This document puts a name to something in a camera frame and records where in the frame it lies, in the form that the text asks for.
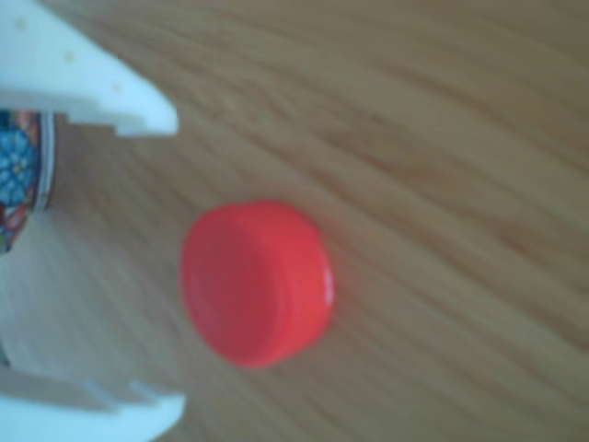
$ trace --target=wooden table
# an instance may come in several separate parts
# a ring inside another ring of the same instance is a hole
[[[586,440],[586,1],[45,3],[182,130],[60,124],[52,210],[0,261],[15,366],[184,389],[170,442]],[[196,217],[258,198],[317,222],[339,296],[318,345],[243,371],[177,266]]]

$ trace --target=white plastic holder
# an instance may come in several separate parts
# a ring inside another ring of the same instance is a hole
[[[0,367],[2,442],[147,442],[182,416],[184,394],[134,381],[68,384]]]
[[[0,109],[62,112],[119,136],[179,128],[157,88],[33,0],[0,0]]]

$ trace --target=cylindrical container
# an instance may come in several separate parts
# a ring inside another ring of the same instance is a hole
[[[0,253],[12,248],[29,213],[47,205],[54,137],[51,113],[0,110]]]

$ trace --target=floral pattern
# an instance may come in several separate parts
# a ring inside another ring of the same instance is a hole
[[[40,174],[39,114],[0,110],[0,253],[18,238]]]

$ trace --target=plastic cap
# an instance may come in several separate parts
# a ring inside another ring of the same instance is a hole
[[[274,364],[311,344],[334,298],[318,230],[280,203],[202,216],[184,243],[181,280],[196,329],[239,366]]]

